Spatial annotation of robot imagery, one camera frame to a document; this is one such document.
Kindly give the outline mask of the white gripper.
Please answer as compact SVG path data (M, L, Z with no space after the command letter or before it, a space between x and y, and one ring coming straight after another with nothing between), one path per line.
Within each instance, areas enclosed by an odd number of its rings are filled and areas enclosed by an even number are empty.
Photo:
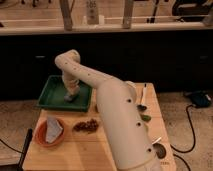
M63 75L62 80L68 93L72 96L77 95L80 91L79 80L75 77Z

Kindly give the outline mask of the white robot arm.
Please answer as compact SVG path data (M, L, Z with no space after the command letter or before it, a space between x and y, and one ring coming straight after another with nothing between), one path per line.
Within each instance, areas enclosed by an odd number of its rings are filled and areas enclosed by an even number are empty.
M137 110L136 91L128 83L80 64L70 50L55 58L63 77L77 78L96 90L96 104L117 171L163 171Z

